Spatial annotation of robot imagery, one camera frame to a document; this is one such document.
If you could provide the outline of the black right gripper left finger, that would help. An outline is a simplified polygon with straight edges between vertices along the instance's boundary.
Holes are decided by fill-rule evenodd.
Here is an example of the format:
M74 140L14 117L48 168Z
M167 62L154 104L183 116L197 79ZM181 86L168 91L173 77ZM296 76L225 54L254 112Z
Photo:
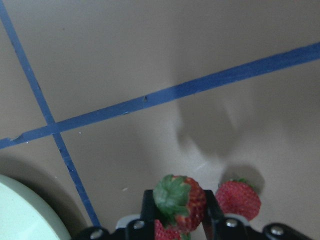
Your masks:
M157 208L155 205L153 190L148 189L143 193L140 217L131 220L125 228L126 240L154 240L155 219Z

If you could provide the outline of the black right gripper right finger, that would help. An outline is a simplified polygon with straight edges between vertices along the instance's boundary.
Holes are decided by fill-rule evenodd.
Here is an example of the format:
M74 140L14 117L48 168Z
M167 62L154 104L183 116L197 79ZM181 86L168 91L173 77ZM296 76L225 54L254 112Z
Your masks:
M212 190L205 190L206 210L202 227L207 240L248 240L247 219L234 213L224 214Z

